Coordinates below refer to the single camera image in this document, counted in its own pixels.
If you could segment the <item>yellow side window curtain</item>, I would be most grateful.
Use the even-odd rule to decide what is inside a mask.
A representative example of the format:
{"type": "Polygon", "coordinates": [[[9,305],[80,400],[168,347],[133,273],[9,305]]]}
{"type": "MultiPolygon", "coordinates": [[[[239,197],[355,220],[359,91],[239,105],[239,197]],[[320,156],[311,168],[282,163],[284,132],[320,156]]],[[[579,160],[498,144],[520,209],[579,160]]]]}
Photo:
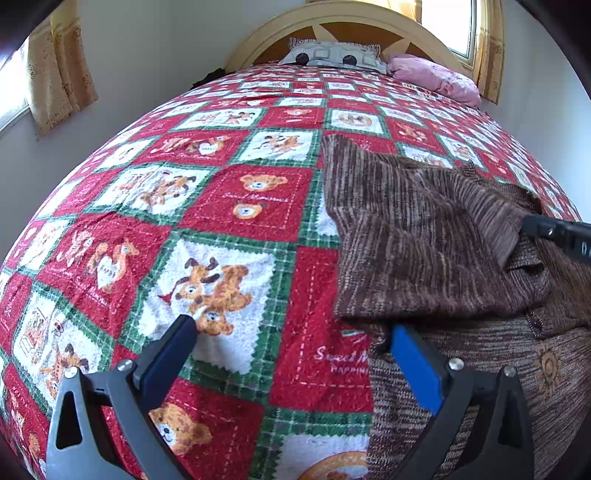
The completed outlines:
{"type": "Polygon", "coordinates": [[[42,135],[98,99],[76,1],[62,2],[29,35],[26,65],[27,104],[42,135]]]}

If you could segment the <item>yellow right headboard curtain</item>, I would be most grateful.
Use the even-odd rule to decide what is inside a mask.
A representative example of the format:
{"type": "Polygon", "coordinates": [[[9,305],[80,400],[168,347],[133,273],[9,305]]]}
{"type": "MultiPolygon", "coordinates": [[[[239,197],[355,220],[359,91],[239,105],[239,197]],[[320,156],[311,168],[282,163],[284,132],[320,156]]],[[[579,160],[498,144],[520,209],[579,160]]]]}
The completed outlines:
{"type": "Polygon", "coordinates": [[[480,95],[497,105],[504,68],[504,19],[500,0],[477,2],[476,53],[473,80],[480,95]]]}

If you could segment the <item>grey patterned pillow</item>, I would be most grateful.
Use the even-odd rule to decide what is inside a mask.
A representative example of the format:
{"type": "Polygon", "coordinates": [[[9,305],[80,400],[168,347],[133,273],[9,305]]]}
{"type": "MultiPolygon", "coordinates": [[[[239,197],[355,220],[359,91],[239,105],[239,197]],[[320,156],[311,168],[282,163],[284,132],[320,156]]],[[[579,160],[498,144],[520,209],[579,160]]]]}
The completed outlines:
{"type": "Polygon", "coordinates": [[[334,67],[388,74],[387,64],[381,59],[379,45],[352,42],[294,39],[290,52],[280,65],[334,67]]]}

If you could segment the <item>pink pillow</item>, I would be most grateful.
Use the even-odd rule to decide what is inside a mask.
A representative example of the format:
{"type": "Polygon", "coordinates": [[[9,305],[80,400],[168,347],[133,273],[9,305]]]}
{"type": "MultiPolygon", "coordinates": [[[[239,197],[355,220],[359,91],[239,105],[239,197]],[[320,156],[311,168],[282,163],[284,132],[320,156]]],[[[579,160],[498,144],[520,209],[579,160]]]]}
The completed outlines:
{"type": "Polygon", "coordinates": [[[474,81],[443,65],[410,54],[391,54],[387,67],[394,79],[433,91],[469,107],[481,106],[480,92],[474,81]]]}

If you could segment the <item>window behind headboard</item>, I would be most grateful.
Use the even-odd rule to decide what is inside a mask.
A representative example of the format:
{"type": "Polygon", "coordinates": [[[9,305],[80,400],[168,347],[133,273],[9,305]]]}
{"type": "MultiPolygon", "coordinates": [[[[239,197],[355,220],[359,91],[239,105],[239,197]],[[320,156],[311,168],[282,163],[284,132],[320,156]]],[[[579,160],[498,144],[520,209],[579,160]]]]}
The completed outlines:
{"type": "Polygon", "coordinates": [[[477,20],[477,2],[473,0],[422,2],[422,26],[466,60],[474,54],[477,20]]]}

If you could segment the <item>side window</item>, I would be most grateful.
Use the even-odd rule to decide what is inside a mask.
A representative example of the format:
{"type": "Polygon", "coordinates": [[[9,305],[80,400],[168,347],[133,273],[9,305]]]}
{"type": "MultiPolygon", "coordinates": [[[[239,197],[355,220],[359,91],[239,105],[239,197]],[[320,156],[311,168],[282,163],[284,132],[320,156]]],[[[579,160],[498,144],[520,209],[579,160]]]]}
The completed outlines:
{"type": "Polygon", "coordinates": [[[27,49],[29,39],[16,50],[1,69],[0,131],[8,128],[28,110],[27,49]]]}

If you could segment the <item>cream wooden arched headboard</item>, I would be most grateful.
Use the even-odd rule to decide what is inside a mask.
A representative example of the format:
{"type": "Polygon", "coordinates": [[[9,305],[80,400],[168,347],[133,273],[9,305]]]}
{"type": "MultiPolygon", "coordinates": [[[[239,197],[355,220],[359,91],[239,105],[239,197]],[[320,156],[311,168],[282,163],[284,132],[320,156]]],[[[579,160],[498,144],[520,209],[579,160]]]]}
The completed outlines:
{"type": "Polygon", "coordinates": [[[376,44],[387,58],[407,53],[469,76],[471,70],[418,22],[387,8],[356,1],[321,1],[270,19],[239,43],[225,63],[228,71],[278,61],[290,38],[376,44]]]}

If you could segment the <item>yellow headboard curtain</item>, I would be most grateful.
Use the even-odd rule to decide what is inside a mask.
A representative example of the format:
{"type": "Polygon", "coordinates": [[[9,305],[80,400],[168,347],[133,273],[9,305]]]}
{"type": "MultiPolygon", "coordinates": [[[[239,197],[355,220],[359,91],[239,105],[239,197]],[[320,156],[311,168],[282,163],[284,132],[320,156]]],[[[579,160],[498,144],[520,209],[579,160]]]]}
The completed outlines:
{"type": "Polygon", "coordinates": [[[422,22],[421,0],[389,0],[388,6],[393,11],[412,19],[417,23],[422,22]]]}
{"type": "Polygon", "coordinates": [[[477,2],[476,53],[473,80],[480,95],[497,105],[504,68],[504,19],[500,0],[477,2]]]}

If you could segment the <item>red teddy bear patchwork bedspread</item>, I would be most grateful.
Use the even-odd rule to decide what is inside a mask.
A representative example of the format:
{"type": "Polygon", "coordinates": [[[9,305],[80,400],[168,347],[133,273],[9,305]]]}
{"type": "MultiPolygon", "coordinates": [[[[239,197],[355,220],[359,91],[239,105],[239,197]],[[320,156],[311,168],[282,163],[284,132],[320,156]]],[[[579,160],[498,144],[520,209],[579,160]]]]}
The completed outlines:
{"type": "Polygon", "coordinates": [[[331,134],[578,218],[489,115],[386,75],[267,63],[175,97],[80,163],[2,265],[1,433],[31,478],[64,371],[133,358],[181,314],[197,348],[152,419],[192,477],[367,477],[370,341],[332,316],[331,134]]]}

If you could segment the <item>yellow left headboard curtain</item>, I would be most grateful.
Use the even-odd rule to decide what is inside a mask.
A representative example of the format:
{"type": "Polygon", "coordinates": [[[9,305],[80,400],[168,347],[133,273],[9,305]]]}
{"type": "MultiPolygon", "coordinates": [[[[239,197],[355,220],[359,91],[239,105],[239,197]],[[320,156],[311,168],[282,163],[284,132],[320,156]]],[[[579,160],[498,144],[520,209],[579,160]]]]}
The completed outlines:
{"type": "Polygon", "coordinates": [[[422,22],[421,0],[389,0],[388,6],[393,11],[412,19],[417,23],[422,22]]]}

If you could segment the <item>brown knitted sweater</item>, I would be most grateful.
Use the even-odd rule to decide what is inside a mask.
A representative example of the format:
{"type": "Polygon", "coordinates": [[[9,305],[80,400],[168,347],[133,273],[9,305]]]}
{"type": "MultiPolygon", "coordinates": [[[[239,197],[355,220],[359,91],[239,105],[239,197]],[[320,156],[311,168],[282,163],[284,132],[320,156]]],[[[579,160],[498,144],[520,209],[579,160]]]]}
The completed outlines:
{"type": "MultiPolygon", "coordinates": [[[[522,233],[542,215],[529,191],[474,167],[437,167],[370,152],[342,135],[322,141],[325,209],[337,226],[334,310],[368,332],[368,475],[392,475],[427,426],[391,355],[409,326],[475,371],[517,369],[532,427],[531,479],[590,474],[590,269],[522,233]]],[[[449,479],[469,439],[471,406],[433,479],[449,479]]]]}

